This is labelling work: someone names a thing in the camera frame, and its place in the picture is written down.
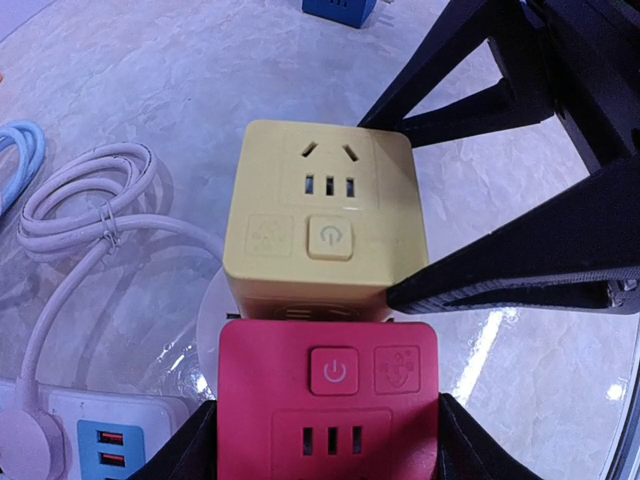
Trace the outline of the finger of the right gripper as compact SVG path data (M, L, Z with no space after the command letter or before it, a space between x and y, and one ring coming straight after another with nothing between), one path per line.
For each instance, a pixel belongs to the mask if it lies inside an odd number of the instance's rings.
M635 314L639 162L621 160L387 291L406 314L492 307Z

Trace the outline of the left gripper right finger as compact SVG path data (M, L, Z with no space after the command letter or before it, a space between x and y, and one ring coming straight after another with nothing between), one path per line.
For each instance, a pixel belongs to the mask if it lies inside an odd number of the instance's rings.
M437 473L444 480L541 480L448 393L439 395Z

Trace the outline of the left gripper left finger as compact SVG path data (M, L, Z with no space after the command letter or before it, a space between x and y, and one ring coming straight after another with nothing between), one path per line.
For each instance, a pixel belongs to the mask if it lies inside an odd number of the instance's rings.
M217 402L205 401L129 479L217 478Z

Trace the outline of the red cube socket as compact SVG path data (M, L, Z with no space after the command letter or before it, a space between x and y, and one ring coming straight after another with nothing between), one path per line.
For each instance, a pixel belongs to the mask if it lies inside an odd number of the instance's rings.
M424 323L235 320L220 338L221 479L433 479L438 342Z

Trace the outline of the blue cube socket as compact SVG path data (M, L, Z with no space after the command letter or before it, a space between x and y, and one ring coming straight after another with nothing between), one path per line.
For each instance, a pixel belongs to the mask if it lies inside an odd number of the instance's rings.
M302 11L360 29L376 3L376 0L303 0Z

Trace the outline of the yellow cube socket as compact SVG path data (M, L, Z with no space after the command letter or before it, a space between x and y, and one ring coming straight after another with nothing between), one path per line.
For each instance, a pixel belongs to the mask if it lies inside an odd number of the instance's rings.
M428 263L415 162L397 132L256 120L223 269L247 319L387 320L386 292Z

